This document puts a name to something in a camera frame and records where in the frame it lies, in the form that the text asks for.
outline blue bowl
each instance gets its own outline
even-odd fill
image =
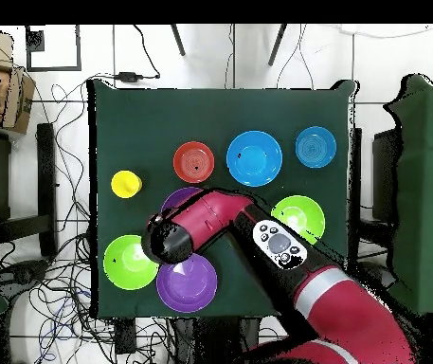
[[[281,148],[263,131],[247,131],[237,136],[227,149],[226,165],[239,183],[259,187],[270,183],[281,168]]]
[[[296,141],[298,160],[308,168],[323,168],[335,156],[335,138],[322,127],[309,127],[300,133]]]

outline yellow bowl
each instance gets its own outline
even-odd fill
[[[130,198],[142,188],[142,180],[135,173],[120,171],[112,177],[112,191],[120,198]]]

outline silver band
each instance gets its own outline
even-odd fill
[[[334,350],[338,355],[340,355],[348,364],[359,364],[359,362],[352,357],[352,355],[344,348],[341,348],[340,346],[334,345],[333,343],[326,342],[324,340],[311,340],[313,343],[317,343],[322,346],[327,346],[328,348]]]
[[[298,295],[295,308],[307,319],[312,307],[320,297],[335,284],[343,281],[352,281],[339,268],[331,268],[312,278]]]

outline lime green bowl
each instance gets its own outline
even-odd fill
[[[140,289],[157,275],[158,264],[144,254],[140,241],[140,236],[128,234],[106,247],[103,270],[110,282],[120,289]]]
[[[303,195],[283,198],[273,207],[271,214],[311,245],[317,243],[326,227],[324,212],[319,204]]]

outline red bowl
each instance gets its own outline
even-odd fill
[[[202,142],[186,142],[177,148],[172,165],[182,180],[201,183],[214,169],[214,156],[210,148]]]

